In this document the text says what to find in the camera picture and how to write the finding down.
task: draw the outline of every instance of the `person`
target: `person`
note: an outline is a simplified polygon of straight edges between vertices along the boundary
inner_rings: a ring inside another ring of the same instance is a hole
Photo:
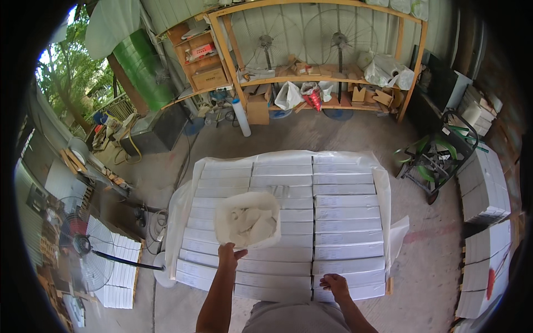
[[[198,315],[198,333],[223,333],[229,330],[237,261],[248,253],[248,250],[234,252],[234,246],[233,243],[226,243],[219,247],[219,268]],[[326,274],[320,279],[320,286],[332,291],[339,307],[318,302],[258,302],[251,311],[243,333],[377,333],[352,301],[344,277]]]

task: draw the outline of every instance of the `tree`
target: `tree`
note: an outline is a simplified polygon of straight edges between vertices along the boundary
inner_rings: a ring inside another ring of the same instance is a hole
[[[85,133],[91,126],[84,117],[90,114],[81,99],[89,91],[112,86],[113,73],[106,59],[92,60],[85,48],[85,32],[89,16],[82,6],[79,18],[67,27],[66,39],[48,45],[48,63],[38,62],[37,78],[43,94],[56,113],[67,110]],[[95,106],[104,101],[93,100]]]

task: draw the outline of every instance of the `green strapping roll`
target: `green strapping roll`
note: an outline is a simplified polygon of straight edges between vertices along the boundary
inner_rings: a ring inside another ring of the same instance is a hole
[[[120,42],[113,54],[150,110],[157,111],[172,101],[170,79],[164,78],[165,69],[144,29]]]

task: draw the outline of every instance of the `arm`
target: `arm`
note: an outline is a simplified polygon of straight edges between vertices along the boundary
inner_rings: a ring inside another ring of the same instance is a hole
[[[320,279],[320,286],[324,290],[331,290],[335,302],[341,307],[344,321],[352,333],[377,333],[376,329],[365,319],[361,311],[350,297],[346,279],[338,274],[326,274]]]
[[[219,269],[201,307],[196,332],[223,333],[230,328],[231,294],[235,283],[237,260],[248,254],[248,250],[233,252],[235,244],[226,243],[219,247]]]

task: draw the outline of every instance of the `wall fan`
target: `wall fan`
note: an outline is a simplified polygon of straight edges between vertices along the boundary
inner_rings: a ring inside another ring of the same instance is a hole
[[[154,270],[157,281],[164,287],[176,283],[164,272],[164,252],[156,256],[154,266],[117,257],[115,248],[125,247],[114,244],[111,231],[95,217],[98,212],[83,199],[63,198],[54,207],[49,207],[47,213],[60,221],[60,255],[68,257],[70,274],[79,277],[86,291],[102,288],[111,278],[116,262]]]
[[[304,29],[308,56],[316,64],[337,64],[339,73],[354,64],[360,52],[377,51],[374,28],[354,12],[337,9],[319,12]],[[341,82],[338,101],[341,101]]]
[[[231,18],[231,26],[247,69],[271,70],[287,64],[291,53],[299,54],[302,35],[296,24],[277,14],[242,11]]]

